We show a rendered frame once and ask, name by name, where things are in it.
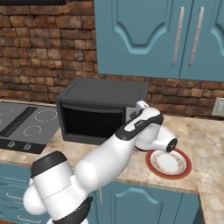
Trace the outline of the dark grey toaster oven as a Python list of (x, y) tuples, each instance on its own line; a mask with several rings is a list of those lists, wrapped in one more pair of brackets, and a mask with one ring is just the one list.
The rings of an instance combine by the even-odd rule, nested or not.
[(126, 122), (126, 108), (147, 99), (149, 84), (75, 78), (56, 97), (63, 139), (100, 145)]

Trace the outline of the blue wall cupboard door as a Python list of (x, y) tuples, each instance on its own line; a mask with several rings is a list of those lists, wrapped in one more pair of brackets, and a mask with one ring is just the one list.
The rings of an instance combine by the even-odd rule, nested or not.
[[(192, 67), (188, 66), (200, 14), (204, 17)], [(224, 0), (193, 0), (180, 79), (224, 81)]]
[[(98, 72), (154, 78), (179, 77), (193, 0), (94, 0)], [(185, 7), (175, 66), (173, 48)]]

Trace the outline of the blue base cupboard door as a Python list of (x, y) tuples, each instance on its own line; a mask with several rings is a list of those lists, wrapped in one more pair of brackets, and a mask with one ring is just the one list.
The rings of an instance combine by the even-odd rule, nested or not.
[(174, 224), (181, 197), (180, 192), (114, 182), (112, 224)]
[(87, 216), (89, 224), (112, 224), (111, 190), (112, 185), (106, 185), (102, 188), (103, 204), (100, 203), (99, 191), (94, 191), (91, 193), (93, 201)]

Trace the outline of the grey toaster oven knob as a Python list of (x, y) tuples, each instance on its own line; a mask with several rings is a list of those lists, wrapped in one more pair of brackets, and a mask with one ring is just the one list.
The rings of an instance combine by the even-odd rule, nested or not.
[(126, 119), (131, 120), (135, 117), (137, 114), (137, 109), (136, 108), (126, 108)]

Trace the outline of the blue drawer front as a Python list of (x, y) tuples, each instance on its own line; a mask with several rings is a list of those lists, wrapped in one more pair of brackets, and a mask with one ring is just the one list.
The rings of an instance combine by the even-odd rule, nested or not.
[(0, 184), (28, 186), (30, 177), (31, 172), (27, 167), (0, 163)]
[(17, 219), (18, 215), (21, 215), (23, 218), (26, 219), (32, 219), (39, 221), (41, 220), (40, 224), (46, 224), (48, 220), (50, 219), (50, 216), (47, 213), (44, 213), (42, 215), (33, 215), (28, 213), (23, 207), (16, 207), (16, 206), (7, 206), (2, 205), (0, 206), (0, 213), (3, 215), (3, 217), (6, 220), (16, 222), (17, 224), (33, 224), (30, 222), (24, 222)]
[(21, 207), (23, 205), (22, 200), (10, 199), (6, 197), (5, 194), (9, 193), (10, 195), (23, 198), (25, 190), (26, 188), (23, 186), (12, 185), (9, 183), (0, 183), (0, 202)]

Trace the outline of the white wall socket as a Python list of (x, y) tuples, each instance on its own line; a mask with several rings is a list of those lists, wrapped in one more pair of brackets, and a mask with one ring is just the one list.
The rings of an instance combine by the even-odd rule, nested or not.
[(217, 98), (213, 106), (213, 116), (224, 116), (224, 98)]

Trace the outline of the white plate with red rim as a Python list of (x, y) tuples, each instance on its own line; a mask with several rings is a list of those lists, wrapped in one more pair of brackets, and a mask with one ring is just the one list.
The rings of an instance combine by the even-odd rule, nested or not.
[(183, 179), (192, 170), (190, 158), (180, 149), (166, 153), (161, 150), (149, 150), (145, 156), (149, 170), (163, 179)]

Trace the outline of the black extractor hood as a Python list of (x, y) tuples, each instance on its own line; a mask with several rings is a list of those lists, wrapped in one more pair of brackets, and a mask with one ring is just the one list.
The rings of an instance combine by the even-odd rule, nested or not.
[(0, 6), (49, 6), (49, 5), (65, 5), (67, 0), (0, 0)]

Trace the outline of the black hob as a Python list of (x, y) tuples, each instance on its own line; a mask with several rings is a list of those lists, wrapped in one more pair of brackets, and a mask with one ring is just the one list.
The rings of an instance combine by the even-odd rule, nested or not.
[(0, 149), (40, 154), (59, 127), (55, 107), (0, 101)]

